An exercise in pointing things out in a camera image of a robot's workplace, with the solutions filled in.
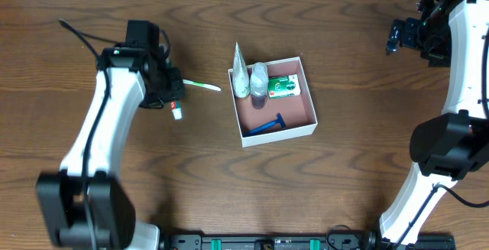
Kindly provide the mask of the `blue disposable razor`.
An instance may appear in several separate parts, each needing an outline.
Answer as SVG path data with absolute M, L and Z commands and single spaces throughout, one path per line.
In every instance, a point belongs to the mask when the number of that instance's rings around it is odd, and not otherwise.
M 259 135 L 260 133 L 269 130 L 270 128 L 273 128 L 276 125 L 279 125 L 281 128 L 286 128 L 285 121 L 283 120 L 283 117 L 280 113 L 277 113 L 277 118 L 275 120 L 267 122 L 261 126 L 258 126 L 250 130 L 245 136 L 248 137 L 248 136 Z

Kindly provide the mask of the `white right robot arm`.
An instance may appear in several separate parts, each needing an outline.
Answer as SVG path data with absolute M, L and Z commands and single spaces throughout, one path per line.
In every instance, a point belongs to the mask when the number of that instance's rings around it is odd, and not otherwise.
M 418 19 L 393 20 L 386 53 L 407 47 L 431 67 L 448 67 L 449 89 L 441 115 L 413 130 L 410 172 L 369 248 L 416 249 L 445 193 L 475 206 L 452 188 L 488 162 L 488 0 L 420 0 L 417 10 Z

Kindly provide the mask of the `white cardboard box pink inside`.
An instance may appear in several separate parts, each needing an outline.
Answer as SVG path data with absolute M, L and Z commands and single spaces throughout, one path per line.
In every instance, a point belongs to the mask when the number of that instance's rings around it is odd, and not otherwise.
M 269 61 L 266 65 L 271 76 L 296 74 L 301 93 L 298 96 L 269 99 L 262 109 L 254 109 L 250 97 L 239 99 L 234 96 L 232 100 L 241 137 L 241 146 L 244 148 L 311 135 L 318 125 L 301 59 L 292 57 Z M 286 125 L 284 128 L 275 125 L 258 135 L 251 136 L 248 134 L 250 130 L 275 120 L 277 114 L 281 114 L 283 117 Z

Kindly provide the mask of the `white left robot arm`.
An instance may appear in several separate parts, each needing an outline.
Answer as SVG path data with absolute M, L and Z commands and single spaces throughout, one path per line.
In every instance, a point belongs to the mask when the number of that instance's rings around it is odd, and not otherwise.
M 160 228 L 140 222 L 119 174 L 138 109 L 170 106 L 180 120 L 183 79 L 170 61 L 166 34 L 149 21 L 128 21 L 125 40 L 96 53 L 96 88 L 83 126 L 56 173 L 36 191 L 51 242 L 77 249 L 159 249 Z

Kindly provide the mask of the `clear bottle dark cap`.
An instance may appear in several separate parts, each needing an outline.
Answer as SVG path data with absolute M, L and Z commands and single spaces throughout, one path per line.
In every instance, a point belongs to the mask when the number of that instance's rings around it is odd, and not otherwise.
M 251 104 L 255 109 L 262 109 L 267 101 L 268 71 L 264 63 L 256 63 L 252 67 L 250 77 Z

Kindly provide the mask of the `white cosmetic tube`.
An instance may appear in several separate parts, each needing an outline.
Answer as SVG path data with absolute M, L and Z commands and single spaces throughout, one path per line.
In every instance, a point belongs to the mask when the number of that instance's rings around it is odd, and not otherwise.
M 235 55 L 232 68 L 232 87 L 237 98 L 246 98 L 250 94 L 248 68 L 242 56 L 239 44 L 235 44 Z

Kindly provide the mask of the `green soap packet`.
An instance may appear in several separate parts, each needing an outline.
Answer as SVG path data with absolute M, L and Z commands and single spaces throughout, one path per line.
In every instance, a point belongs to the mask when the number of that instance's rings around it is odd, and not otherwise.
M 269 79 L 268 96 L 270 99 L 298 96 L 300 93 L 299 77 L 296 74 L 271 77 Z

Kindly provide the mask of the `teal red toothpaste tube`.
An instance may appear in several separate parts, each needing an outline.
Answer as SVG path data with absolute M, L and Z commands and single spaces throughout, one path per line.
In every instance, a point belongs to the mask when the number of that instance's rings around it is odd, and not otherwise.
M 178 100 L 172 101 L 171 104 L 171 112 L 175 120 L 181 120 L 183 118 L 182 109 L 180 102 Z

